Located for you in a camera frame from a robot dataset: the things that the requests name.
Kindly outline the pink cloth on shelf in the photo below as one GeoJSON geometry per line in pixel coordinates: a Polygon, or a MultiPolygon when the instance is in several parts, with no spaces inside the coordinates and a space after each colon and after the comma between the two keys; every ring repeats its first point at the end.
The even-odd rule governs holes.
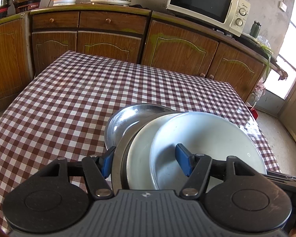
{"type": "Polygon", "coordinates": [[[264,79],[261,78],[258,81],[257,85],[255,86],[254,93],[255,93],[255,95],[261,97],[261,96],[265,95],[265,90],[266,89],[265,89],[265,85],[264,85],[264,79]]]}

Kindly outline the small steel bowl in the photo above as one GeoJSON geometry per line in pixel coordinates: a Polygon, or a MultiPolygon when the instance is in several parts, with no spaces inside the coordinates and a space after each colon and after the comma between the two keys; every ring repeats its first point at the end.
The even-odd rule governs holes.
{"type": "Polygon", "coordinates": [[[121,137],[120,142],[118,143],[116,150],[114,152],[113,164],[112,164],[112,188],[113,193],[121,189],[129,189],[128,180],[127,180],[127,156],[129,153],[129,147],[136,137],[137,133],[144,128],[150,122],[159,119],[160,117],[171,115],[174,117],[176,114],[179,114],[178,111],[163,112],[151,115],[145,119],[140,120],[132,124],[126,131],[123,137],[121,137]]]}

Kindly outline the white ceramic bowl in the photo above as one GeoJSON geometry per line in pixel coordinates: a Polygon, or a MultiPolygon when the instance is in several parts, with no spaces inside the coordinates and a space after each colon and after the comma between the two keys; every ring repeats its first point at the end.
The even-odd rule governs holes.
{"type": "Polygon", "coordinates": [[[182,143],[177,121],[184,113],[162,115],[136,134],[127,155],[127,181],[131,189],[171,189],[179,192],[187,180],[176,160],[175,148],[182,143]]]}

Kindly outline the small steel plate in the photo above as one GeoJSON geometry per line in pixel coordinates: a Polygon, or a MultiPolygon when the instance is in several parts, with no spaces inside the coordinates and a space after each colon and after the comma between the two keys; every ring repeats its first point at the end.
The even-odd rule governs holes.
{"type": "Polygon", "coordinates": [[[104,141],[106,149],[117,146],[125,132],[133,125],[149,116],[174,112],[174,110],[158,104],[140,103],[121,108],[108,120],[104,141]]]}

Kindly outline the brown checkered tablecloth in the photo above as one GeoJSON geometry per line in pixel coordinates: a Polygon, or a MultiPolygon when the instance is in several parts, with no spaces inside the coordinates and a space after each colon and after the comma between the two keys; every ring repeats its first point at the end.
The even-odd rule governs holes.
{"type": "Polygon", "coordinates": [[[101,155],[111,115],[139,103],[223,117],[251,138],[268,170],[280,170],[230,84],[68,51],[30,82],[0,118],[0,229],[8,229],[1,204],[12,189],[58,157],[79,161],[101,155]]]}

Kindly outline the red paper bag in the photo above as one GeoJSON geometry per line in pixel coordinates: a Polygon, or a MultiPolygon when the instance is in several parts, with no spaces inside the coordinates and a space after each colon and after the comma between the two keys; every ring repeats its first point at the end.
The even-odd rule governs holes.
{"type": "Polygon", "coordinates": [[[256,111],[255,108],[249,108],[250,112],[251,112],[251,115],[254,117],[254,119],[256,120],[258,118],[258,113],[256,111]]]}

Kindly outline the blue patterned porcelain bowl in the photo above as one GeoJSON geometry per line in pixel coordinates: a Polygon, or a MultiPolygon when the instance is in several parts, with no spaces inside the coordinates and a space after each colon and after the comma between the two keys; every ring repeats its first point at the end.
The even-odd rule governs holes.
{"type": "Polygon", "coordinates": [[[183,144],[192,154],[203,153],[224,161],[236,156],[257,172],[266,166],[253,141],[236,125],[204,112],[181,113],[157,131],[150,150],[150,173],[154,189],[181,190],[187,177],[175,159],[175,147],[183,144]]]}

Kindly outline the cream microwave oven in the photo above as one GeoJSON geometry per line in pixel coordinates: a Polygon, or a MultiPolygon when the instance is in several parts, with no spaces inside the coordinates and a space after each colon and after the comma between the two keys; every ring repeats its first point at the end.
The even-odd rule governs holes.
{"type": "Polygon", "coordinates": [[[241,36],[251,4],[246,0],[168,0],[166,9],[241,36]]]}

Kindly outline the green thermos bottle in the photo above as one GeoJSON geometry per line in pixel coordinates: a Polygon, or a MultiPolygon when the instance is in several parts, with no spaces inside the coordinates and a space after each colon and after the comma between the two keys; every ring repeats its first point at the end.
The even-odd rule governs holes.
{"type": "Polygon", "coordinates": [[[260,28],[261,28],[261,23],[258,21],[254,21],[254,23],[251,26],[249,35],[256,39],[260,32],[260,28]]]}

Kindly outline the wooden kitchen cabinet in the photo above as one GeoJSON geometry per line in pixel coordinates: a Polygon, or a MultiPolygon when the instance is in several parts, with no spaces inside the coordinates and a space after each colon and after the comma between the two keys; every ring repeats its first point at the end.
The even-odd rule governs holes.
{"type": "Polygon", "coordinates": [[[231,84],[248,101],[267,69],[266,52],[201,24],[118,5],[68,5],[0,19],[0,111],[67,51],[231,84]]]}

